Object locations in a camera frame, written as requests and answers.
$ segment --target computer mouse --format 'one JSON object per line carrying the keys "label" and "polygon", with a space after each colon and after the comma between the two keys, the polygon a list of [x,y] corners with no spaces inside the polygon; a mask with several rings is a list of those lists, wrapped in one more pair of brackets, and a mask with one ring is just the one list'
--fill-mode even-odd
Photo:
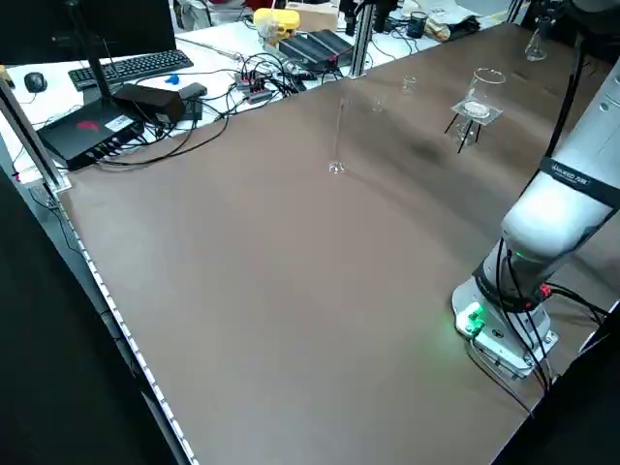
{"label": "computer mouse", "polygon": [[31,94],[38,94],[47,89],[47,81],[41,73],[28,73],[23,83]]}

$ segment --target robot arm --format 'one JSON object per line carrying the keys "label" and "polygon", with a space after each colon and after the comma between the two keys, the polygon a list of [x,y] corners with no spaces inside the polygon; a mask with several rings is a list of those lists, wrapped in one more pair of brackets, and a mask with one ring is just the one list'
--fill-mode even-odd
{"label": "robot arm", "polygon": [[[500,242],[452,295],[457,330],[519,377],[533,370],[532,356],[542,360],[558,339],[540,299],[542,284],[619,204],[620,60],[546,161],[546,171],[504,218]],[[590,184],[592,191],[575,189]]]}

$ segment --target yellow device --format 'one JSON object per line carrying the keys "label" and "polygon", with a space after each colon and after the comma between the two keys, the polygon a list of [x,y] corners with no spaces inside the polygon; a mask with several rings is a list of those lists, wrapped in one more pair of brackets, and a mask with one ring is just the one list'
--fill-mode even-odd
{"label": "yellow device", "polygon": [[261,38],[275,46],[281,39],[288,39],[295,34],[299,27],[299,13],[259,8],[254,12],[254,24]]}
{"label": "yellow device", "polygon": [[13,81],[11,80],[9,73],[7,73],[7,69],[2,65],[0,65],[0,78],[5,80],[7,84],[9,84],[9,87],[11,87],[12,89],[16,88],[16,85],[13,84]]}

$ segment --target keyboard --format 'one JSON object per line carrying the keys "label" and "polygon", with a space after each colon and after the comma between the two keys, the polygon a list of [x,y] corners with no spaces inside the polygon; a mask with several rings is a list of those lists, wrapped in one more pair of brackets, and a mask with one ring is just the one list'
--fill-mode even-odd
{"label": "keyboard", "polygon": [[[102,65],[108,84],[122,83],[127,80],[149,78],[194,66],[181,50],[162,51],[151,55],[114,60],[114,64]],[[97,81],[90,68],[71,70],[69,78],[78,91],[95,87]]]}

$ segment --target green led light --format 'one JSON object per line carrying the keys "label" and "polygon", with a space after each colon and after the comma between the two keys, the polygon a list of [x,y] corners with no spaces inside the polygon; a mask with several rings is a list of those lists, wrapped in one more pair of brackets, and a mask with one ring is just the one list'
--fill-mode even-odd
{"label": "green led light", "polygon": [[459,327],[467,332],[478,333],[484,327],[482,312],[484,309],[477,302],[470,303],[457,317]]}

